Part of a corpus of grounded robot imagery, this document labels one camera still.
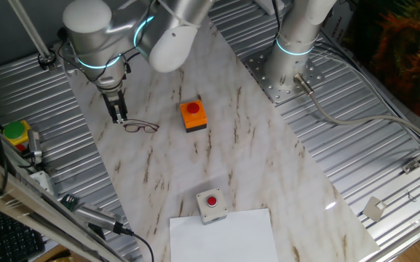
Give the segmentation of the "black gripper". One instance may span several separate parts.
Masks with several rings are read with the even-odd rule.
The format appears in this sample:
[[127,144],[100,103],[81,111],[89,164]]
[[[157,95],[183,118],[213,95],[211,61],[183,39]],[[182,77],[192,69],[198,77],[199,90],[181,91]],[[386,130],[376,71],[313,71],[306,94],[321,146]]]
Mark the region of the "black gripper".
[[111,118],[114,123],[124,123],[127,120],[127,106],[121,89],[102,94],[105,104],[111,107]]

